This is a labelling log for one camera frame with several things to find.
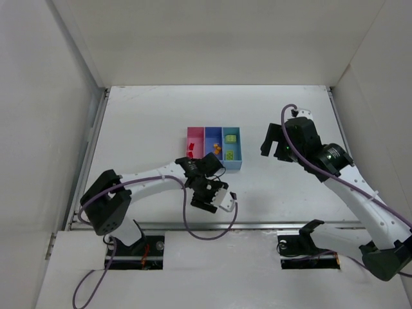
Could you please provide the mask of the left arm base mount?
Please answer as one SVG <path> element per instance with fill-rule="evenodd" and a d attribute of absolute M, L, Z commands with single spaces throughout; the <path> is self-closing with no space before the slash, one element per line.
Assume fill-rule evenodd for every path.
<path fill-rule="evenodd" d="M 110 270 L 162 270 L 164 267 L 165 236 L 146 235 L 136 251 L 117 240 L 117 249 Z"/>

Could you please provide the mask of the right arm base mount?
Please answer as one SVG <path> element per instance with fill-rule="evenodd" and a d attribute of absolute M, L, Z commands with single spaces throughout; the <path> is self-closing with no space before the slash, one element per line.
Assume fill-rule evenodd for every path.
<path fill-rule="evenodd" d="M 338 255 L 316 247 L 310 237 L 315 228 L 323 225 L 321 220 L 312 220 L 300 228 L 297 234 L 277 236 L 276 250 L 281 256 L 283 270 L 341 269 Z"/>

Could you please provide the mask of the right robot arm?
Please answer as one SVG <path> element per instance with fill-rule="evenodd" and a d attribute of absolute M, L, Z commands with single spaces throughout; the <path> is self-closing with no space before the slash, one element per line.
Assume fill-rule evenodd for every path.
<path fill-rule="evenodd" d="M 331 250 L 361 261 L 375 277 L 389 281 L 411 262 L 411 223 L 391 210 L 362 178 L 350 155 L 337 144 L 323 144 L 312 119 L 291 118 L 269 124 L 261 155 L 296 162 L 334 192 L 362 223 L 364 230 L 335 228 L 312 220 L 284 241 L 294 254 Z"/>

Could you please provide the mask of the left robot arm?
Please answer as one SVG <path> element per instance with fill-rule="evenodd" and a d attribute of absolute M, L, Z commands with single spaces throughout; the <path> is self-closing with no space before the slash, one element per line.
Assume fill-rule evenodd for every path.
<path fill-rule="evenodd" d="M 184 203 L 215 213 L 236 210 L 236 195 L 215 174 L 223 164 L 213 154 L 203 158 L 182 157 L 150 171 L 117 174 L 104 171 L 83 194 L 78 219 L 90 224 L 98 236 L 109 235 L 131 251 L 144 246 L 144 233 L 138 223 L 127 216 L 128 208 L 148 196 L 171 190 L 191 190 L 192 198 Z"/>

